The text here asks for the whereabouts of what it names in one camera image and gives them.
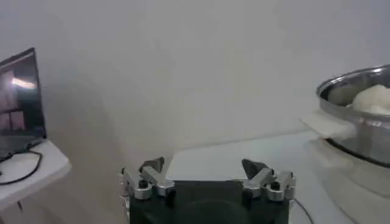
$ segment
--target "laptop screen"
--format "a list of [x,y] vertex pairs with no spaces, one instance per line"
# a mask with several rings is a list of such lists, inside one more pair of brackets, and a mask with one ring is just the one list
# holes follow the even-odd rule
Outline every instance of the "laptop screen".
[[0,62],[0,134],[46,136],[34,48]]

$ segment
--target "white shelf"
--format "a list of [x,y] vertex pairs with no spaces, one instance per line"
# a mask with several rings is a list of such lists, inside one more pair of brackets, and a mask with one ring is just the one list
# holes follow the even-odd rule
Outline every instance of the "white shelf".
[[[70,170],[69,159],[50,141],[47,140],[32,151],[43,155],[40,168],[29,178],[15,184],[0,186],[0,210],[14,205],[29,195],[64,177]],[[0,182],[15,180],[25,176],[36,165],[38,156],[33,154],[14,155],[0,163]]]

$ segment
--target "white table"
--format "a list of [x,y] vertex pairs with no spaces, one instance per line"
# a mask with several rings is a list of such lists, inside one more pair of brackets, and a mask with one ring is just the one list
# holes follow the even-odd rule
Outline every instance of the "white table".
[[[313,132],[273,138],[253,139],[230,144],[177,152],[167,171],[171,180],[245,179],[243,158],[261,161],[276,171],[291,170],[297,177],[296,198],[313,216],[315,224],[353,224],[329,199],[315,175],[310,141],[318,138]],[[293,212],[292,224],[309,223],[304,213]]]
[[[0,211],[1,216],[7,223],[9,219],[17,219],[15,214],[10,214],[16,203],[40,189],[64,177],[70,170],[69,159],[49,140],[41,143],[32,151],[43,155],[40,168],[29,178],[15,184],[0,186]],[[24,176],[34,169],[38,156],[33,154],[14,155],[10,160],[0,163],[0,182],[15,180]]]

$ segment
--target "screw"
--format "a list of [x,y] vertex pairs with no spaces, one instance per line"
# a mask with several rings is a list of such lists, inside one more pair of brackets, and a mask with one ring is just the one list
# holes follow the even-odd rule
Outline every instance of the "screw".
[[279,182],[272,182],[271,183],[271,189],[274,190],[274,191],[279,191],[280,190],[280,183]]
[[148,185],[148,183],[147,183],[146,180],[140,180],[140,181],[138,182],[138,188],[140,188],[140,189],[145,189],[145,188],[147,188],[147,185]]

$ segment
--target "metal bracket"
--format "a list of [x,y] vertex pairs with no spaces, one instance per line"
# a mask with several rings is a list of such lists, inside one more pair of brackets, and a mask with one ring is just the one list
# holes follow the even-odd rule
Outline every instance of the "metal bracket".
[[175,187],[175,182],[165,179],[162,174],[158,173],[151,166],[143,167],[141,176],[146,181],[151,182],[157,188],[158,194],[162,197],[167,197],[169,191]]
[[270,168],[261,169],[252,179],[243,182],[244,190],[252,193],[252,198],[257,198],[261,195],[261,188],[270,183],[274,176],[274,171]]
[[149,199],[152,195],[152,185],[139,175],[122,169],[122,196],[134,196],[136,199]]
[[271,201],[292,200],[295,196],[296,178],[292,172],[281,172],[266,186],[268,199]]

